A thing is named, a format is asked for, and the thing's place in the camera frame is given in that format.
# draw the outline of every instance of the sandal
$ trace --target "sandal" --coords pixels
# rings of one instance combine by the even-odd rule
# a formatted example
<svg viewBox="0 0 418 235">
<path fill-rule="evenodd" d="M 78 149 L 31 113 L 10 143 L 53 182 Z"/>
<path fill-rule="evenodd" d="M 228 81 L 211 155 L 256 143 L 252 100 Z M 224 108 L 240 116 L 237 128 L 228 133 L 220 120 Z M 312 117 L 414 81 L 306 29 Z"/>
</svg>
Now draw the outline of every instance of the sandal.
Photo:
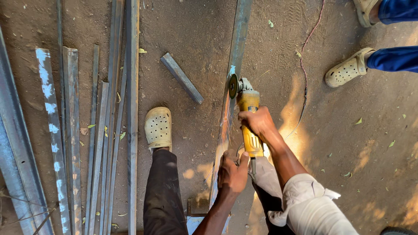
<svg viewBox="0 0 418 235">
<path fill-rule="evenodd" d="M 166 107 L 151 109 L 145 117 L 145 135 L 148 141 L 148 148 L 169 147 L 172 150 L 171 142 L 171 112 Z"/>
<path fill-rule="evenodd" d="M 367 28 L 372 27 L 375 24 L 370 23 L 369 14 L 378 0 L 353 0 L 356 5 L 357 16 L 359 17 L 360 24 Z"/>
<path fill-rule="evenodd" d="M 376 50 L 370 47 L 363 48 L 346 61 L 334 66 L 325 74 L 326 84 L 329 87 L 339 87 L 359 75 L 365 75 L 367 71 L 364 55 L 371 51 Z"/>
</svg>

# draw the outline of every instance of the blue trousers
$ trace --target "blue trousers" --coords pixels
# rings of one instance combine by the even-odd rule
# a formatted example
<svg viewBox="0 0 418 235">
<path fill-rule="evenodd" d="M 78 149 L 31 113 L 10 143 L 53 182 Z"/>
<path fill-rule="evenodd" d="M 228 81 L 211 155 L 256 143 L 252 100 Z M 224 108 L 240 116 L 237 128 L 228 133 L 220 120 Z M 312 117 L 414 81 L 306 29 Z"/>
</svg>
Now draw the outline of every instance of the blue trousers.
<svg viewBox="0 0 418 235">
<path fill-rule="evenodd" d="M 379 19 L 384 24 L 418 21 L 418 0 L 383 0 Z M 367 60 L 367 67 L 388 72 L 418 73 L 418 46 L 402 46 L 377 50 Z"/>
</svg>

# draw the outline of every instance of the foot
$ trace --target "foot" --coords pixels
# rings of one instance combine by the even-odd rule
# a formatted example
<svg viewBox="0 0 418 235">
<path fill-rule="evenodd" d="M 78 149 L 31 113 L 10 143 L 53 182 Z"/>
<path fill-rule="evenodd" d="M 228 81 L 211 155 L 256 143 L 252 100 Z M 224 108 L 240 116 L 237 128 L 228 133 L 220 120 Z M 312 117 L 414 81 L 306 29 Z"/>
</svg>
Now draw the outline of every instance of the foot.
<svg viewBox="0 0 418 235">
<path fill-rule="evenodd" d="M 145 135 L 148 141 L 148 148 L 153 149 L 167 147 L 171 152 L 171 112 L 166 107 L 151 109 L 145 117 Z"/>
<path fill-rule="evenodd" d="M 329 87 L 339 87 L 359 75 L 365 75 L 367 73 L 367 59 L 375 51 L 373 48 L 366 47 L 346 61 L 334 66 L 325 74 L 326 84 Z"/>
<path fill-rule="evenodd" d="M 380 22 L 379 7 L 382 0 L 353 0 L 353 2 L 359 22 L 363 27 L 372 27 Z"/>
</svg>

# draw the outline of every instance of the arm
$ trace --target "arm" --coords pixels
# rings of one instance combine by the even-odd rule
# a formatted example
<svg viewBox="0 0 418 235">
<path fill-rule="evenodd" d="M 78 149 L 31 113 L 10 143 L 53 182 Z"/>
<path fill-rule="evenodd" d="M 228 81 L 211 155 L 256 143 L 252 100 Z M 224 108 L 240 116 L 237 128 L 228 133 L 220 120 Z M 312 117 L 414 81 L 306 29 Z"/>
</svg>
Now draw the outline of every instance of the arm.
<svg viewBox="0 0 418 235">
<path fill-rule="evenodd" d="M 245 188 L 250 157 L 247 152 L 244 152 L 241 155 L 239 167 L 234 164 L 231 157 L 231 154 L 226 151 L 221 158 L 218 173 L 218 195 L 212 208 L 193 235 L 221 234 L 235 200 Z"/>
<path fill-rule="evenodd" d="M 266 106 L 261 106 L 256 113 L 240 112 L 238 117 L 243 122 L 247 121 L 254 133 L 269 147 L 282 190 L 294 175 L 308 173 L 277 131 Z"/>
</svg>

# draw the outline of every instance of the forearm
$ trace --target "forearm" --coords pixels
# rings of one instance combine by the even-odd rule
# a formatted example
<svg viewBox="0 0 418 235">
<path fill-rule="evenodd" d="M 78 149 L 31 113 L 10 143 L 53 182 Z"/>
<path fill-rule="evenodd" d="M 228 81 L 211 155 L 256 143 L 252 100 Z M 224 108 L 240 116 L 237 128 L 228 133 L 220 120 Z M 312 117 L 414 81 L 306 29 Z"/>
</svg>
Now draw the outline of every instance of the forearm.
<svg viewBox="0 0 418 235">
<path fill-rule="evenodd" d="M 212 208 L 194 231 L 193 235 L 221 234 L 238 194 L 232 192 L 230 187 L 223 186 L 219 190 Z"/>
<path fill-rule="evenodd" d="M 286 182 L 294 175 L 308 173 L 276 129 L 268 130 L 260 135 L 270 149 L 282 190 Z"/>
</svg>

